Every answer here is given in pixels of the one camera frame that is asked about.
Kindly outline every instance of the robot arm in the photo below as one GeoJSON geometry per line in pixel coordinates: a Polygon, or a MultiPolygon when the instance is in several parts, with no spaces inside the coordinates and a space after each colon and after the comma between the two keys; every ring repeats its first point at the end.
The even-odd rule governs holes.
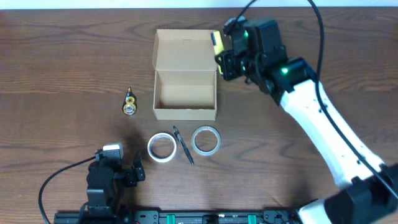
{"type": "MultiPolygon", "coordinates": [[[[326,161],[341,192],[314,201],[299,210],[300,221],[307,223],[369,223],[392,213],[397,199],[359,160],[331,125],[317,100],[315,72],[302,58],[288,58],[276,21],[240,19],[227,24],[224,33],[233,49],[215,56],[225,80],[242,75],[253,82],[290,114],[308,134],[326,161]]],[[[213,33],[215,49],[222,45],[213,33]]],[[[322,85],[320,96],[327,112],[355,149],[393,188],[398,189],[398,165],[386,167],[355,135],[328,99],[322,85]]]]}
{"type": "MultiPolygon", "coordinates": [[[[320,85],[320,93],[328,112],[344,132],[345,136],[347,136],[373,168],[380,172],[380,165],[384,164],[380,157],[373,154],[359,140],[357,135],[355,135],[332,105],[322,85],[320,85]]],[[[345,189],[352,185],[353,178],[359,177],[361,180],[364,180],[373,175],[367,167],[359,162],[358,158],[327,120],[325,114],[320,109],[315,95],[315,83],[312,80],[306,80],[295,85],[294,91],[290,93],[285,92],[282,95],[280,105],[301,125],[317,147],[323,159],[328,164],[337,187],[345,189]]]]}

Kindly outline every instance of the wood grain surface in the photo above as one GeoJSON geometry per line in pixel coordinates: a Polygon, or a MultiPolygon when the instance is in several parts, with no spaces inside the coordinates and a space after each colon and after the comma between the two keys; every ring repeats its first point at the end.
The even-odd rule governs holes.
{"type": "MultiPolygon", "coordinates": [[[[322,82],[336,109],[387,164],[398,161],[398,9],[322,8],[326,45],[322,82]]],[[[176,125],[189,148],[196,128],[222,136],[211,157],[179,150],[158,164],[144,158],[146,181],[124,203],[161,210],[260,210],[297,206],[338,189],[301,127],[258,87],[218,82],[216,121],[157,121],[152,112],[156,29],[221,29],[239,9],[0,11],[0,222],[43,223],[37,195],[53,172],[124,144],[126,164],[149,138],[176,125]],[[122,113],[129,86],[135,117],[122,113]]],[[[310,8],[257,8],[275,17],[290,56],[314,67],[318,24],[310,8]]],[[[212,144],[204,136],[199,145],[212,144]]],[[[78,210],[88,164],[54,178],[44,207],[78,210]]],[[[391,215],[380,223],[398,223],[391,215]]]]}

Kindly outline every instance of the cardboard box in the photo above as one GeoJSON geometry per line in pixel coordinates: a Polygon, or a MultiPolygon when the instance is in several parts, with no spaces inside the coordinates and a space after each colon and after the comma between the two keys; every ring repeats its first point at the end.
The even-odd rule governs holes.
{"type": "Polygon", "coordinates": [[[212,32],[157,30],[152,58],[157,119],[216,119],[217,64],[212,32]]]}

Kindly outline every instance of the white tape roll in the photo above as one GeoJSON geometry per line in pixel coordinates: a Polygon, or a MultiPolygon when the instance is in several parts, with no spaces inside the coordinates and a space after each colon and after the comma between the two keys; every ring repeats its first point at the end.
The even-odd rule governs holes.
{"type": "Polygon", "coordinates": [[[148,142],[148,154],[151,158],[153,158],[156,162],[168,162],[170,160],[172,160],[175,156],[177,152],[177,143],[175,142],[175,139],[173,136],[171,136],[170,134],[167,133],[159,133],[159,134],[155,134],[154,136],[151,137],[151,139],[148,142]],[[171,140],[173,142],[174,148],[173,148],[173,152],[167,156],[166,158],[159,158],[156,157],[154,155],[154,153],[152,152],[152,145],[153,143],[160,138],[167,138],[169,140],[171,140]]]}
{"type": "Polygon", "coordinates": [[[192,134],[192,147],[195,150],[195,152],[197,152],[199,155],[203,155],[203,156],[210,156],[213,155],[214,153],[216,153],[216,151],[220,148],[221,145],[221,136],[219,134],[219,132],[210,126],[202,126],[200,128],[198,128],[193,134],[192,134]],[[195,138],[197,137],[198,133],[201,131],[211,131],[216,137],[217,137],[217,145],[216,147],[214,147],[214,149],[206,152],[206,151],[202,151],[201,149],[199,149],[199,147],[197,146],[197,144],[195,143],[195,138]]]}

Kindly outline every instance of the pen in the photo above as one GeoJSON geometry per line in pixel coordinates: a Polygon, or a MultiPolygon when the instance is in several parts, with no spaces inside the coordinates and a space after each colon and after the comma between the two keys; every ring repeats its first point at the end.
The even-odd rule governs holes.
{"type": "Polygon", "coordinates": [[[173,126],[173,128],[174,128],[174,135],[175,135],[175,137],[178,139],[178,141],[181,143],[182,147],[184,148],[185,155],[187,155],[188,160],[191,162],[191,164],[192,164],[192,165],[195,165],[195,164],[193,163],[192,156],[191,156],[191,154],[189,153],[189,150],[188,150],[187,146],[186,146],[185,143],[184,143],[184,140],[182,140],[182,138],[181,138],[180,132],[178,131],[178,129],[177,129],[175,126],[173,126]]]}

